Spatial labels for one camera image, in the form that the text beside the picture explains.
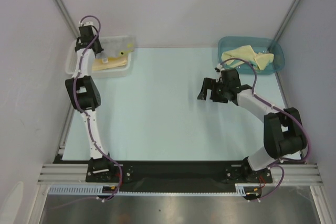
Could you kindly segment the yellow-green grey towel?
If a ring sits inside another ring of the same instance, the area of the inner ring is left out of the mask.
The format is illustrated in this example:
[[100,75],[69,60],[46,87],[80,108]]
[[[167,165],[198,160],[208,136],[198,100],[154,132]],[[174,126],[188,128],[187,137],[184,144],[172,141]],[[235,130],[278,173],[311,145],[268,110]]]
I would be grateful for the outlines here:
[[133,52],[135,48],[134,36],[100,37],[99,41],[103,51],[97,54],[97,59],[119,58]]

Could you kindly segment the yellow cream towel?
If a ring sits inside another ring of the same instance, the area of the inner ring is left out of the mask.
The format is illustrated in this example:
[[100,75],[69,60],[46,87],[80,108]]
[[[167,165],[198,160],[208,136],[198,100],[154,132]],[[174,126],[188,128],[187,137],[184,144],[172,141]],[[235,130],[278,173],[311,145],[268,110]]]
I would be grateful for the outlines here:
[[117,58],[102,58],[95,59],[92,70],[102,71],[111,68],[123,67],[128,63],[128,56],[122,56]]

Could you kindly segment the pale yellow towel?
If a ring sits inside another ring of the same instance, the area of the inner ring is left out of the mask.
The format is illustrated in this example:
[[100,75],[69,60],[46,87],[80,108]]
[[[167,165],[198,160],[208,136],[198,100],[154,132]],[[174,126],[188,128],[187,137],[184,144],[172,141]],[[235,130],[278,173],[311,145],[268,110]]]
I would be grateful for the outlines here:
[[245,64],[245,61],[251,64],[257,70],[265,70],[268,65],[273,63],[274,54],[272,53],[256,53],[251,45],[245,45],[233,50],[222,53],[221,60],[225,62],[225,66],[236,68]]

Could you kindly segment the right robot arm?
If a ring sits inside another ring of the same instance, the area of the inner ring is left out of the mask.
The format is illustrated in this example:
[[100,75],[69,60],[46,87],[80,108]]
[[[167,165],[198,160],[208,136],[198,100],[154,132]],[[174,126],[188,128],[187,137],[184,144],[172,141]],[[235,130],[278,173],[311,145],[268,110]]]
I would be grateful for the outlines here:
[[265,168],[277,164],[289,154],[308,148],[308,137],[295,108],[281,109],[255,92],[255,86],[242,85],[236,69],[215,69],[217,79],[204,78],[198,100],[206,100],[210,91],[213,102],[232,102],[244,108],[263,123],[263,147],[244,159],[242,178],[254,183]]

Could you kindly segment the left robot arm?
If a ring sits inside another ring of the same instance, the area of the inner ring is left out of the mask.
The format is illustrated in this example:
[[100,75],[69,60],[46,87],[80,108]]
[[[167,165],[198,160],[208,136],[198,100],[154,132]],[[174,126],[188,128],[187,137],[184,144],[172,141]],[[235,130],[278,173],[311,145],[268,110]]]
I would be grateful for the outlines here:
[[91,76],[97,54],[103,51],[99,41],[99,29],[93,23],[81,23],[76,39],[76,64],[72,77],[65,81],[73,108],[79,112],[89,141],[90,159],[109,162],[110,157],[102,146],[97,123],[97,108],[101,105],[98,88]]

